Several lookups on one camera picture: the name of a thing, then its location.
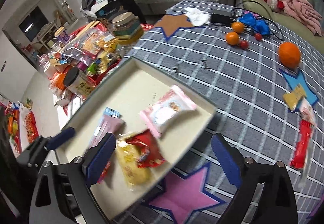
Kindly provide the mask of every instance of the gray checkered tablecloth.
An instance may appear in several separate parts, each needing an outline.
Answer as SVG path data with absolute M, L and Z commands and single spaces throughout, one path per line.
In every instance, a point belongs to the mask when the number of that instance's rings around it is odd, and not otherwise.
M 206 1 L 182 1 L 167 13 L 183 14 L 186 7 L 197 7 L 207 13 L 212 9 L 232 9 Z M 254 37 L 241 34 L 241 38 L 250 44 L 249 50 L 244 51 L 226 43 L 225 35 L 232 31 L 229 27 L 212 25 L 180 29 L 168 41 L 162 30 L 156 28 L 145 33 L 128 54 L 167 73 L 173 73 L 173 68 L 179 64 L 177 78 L 206 95 L 219 107 L 215 121 L 206 128 L 175 169 L 187 175 L 210 161 L 212 165 L 205 189 L 227 203 L 193 214 L 188 223 L 216 223 L 236 192 L 211 150 L 210 139 L 216 132 L 221 132 L 244 157 L 250 156 L 259 163 L 274 164 L 281 160 L 286 164 L 294 187 L 299 223 L 308 222 L 307 216 L 320 201 L 324 190 L 324 60 L 302 38 L 285 27 L 280 28 L 285 40 L 298 45 L 302 53 L 300 67 L 309 86 L 320 99 L 314 106 L 318 128 L 312 139 L 311 167 L 304 188 L 298 188 L 301 172 L 289 166 L 299 138 L 300 117 L 297 113 L 291 113 L 282 99 L 282 95 L 289 90 L 279 71 L 279 68 L 285 68 L 276 53 L 281 44 L 277 38 L 265 37 L 258 42 Z M 206 60 L 209 69 L 204 69 L 202 60 Z M 144 200 L 156 194 L 160 188 L 155 187 Z M 244 219 L 247 223 L 252 219 L 262 188 L 263 185 L 259 184 Z M 172 223 L 172 219 L 168 214 L 144 207 L 138 202 L 115 218 L 114 222 L 167 224 Z

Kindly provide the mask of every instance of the white tray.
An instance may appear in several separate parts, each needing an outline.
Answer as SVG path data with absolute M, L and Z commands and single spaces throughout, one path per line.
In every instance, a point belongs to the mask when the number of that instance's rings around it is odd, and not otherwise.
M 158 140 L 167 162 L 151 169 L 152 180 L 145 185 L 131 191 L 113 154 L 104 181 L 91 186 L 95 199 L 110 220 L 141 199 L 179 162 L 213 118 L 216 106 L 172 76 L 136 58 L 129 58 L 91 94 L 64 127 L 75 128 L 77 134 L 56 150 L 60 163 L 83 156 L 105 107 L 121 113 L 126 125 L 118 133 L 144 130 L 146 126 L 139 112 L 154 104 L 173 84 L 197 104 L 197 110 L 177 117 Z

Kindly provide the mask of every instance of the yellow snack bag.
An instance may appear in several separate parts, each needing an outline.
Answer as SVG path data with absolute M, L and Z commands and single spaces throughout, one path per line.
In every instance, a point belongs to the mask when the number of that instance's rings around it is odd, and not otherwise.
M 286 93 L 283 96 L 285 103 L 291 111 L 295 111 L 299 101 L 306 97 L 306 92 L 301 84 L 298 84 L 291 93 Z
M 140 151 L 136 146 L 126 143 L 126 139 L 137 135 L 131 133 L 117 139 L 116 154 L 125 180 L 129 187 L 140 185 L 150 179 L 150 170 L 148 168 L 138 168 L 137 159 L 140 157 Z

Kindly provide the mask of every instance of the orange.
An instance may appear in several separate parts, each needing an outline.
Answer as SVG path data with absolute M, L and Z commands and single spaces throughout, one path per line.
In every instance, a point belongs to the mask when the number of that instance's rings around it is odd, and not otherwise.
M 237 45 L 239 43 L 239 35 L 235 32 L 229 32 L 226 35 L 226 41 L 229 45 Z
M 300 51 L 298 47 L 290 42 L 285 42 L 279 46 L 278 50 L 280 62 L 289 69 L 294 69 L 300 62 Z
M 244 31 L 244 24 L 241 22 L 232 23 L 232 28 L 236 33 L 242 33 Z

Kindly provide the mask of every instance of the plastic jar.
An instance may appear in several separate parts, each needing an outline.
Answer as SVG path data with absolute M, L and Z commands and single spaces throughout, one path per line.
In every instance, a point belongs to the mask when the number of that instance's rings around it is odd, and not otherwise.
M 83 74 L 77 67 L 73 67 L 67 72 L 63 84 L 83 100 L 87 99 L 96 87 L 96 82 Z
M 138 17 L 131 12 L 120 14 L 111 22 L 114 36 L 118 39 L 131 39 L 142 29 Z
M 65 31 L 64 26 L 61 26 L 55 33 L 54 36 L 57 37 L 58 40 L 60 40 L 65 45 L 69 42 L 70 37 Z

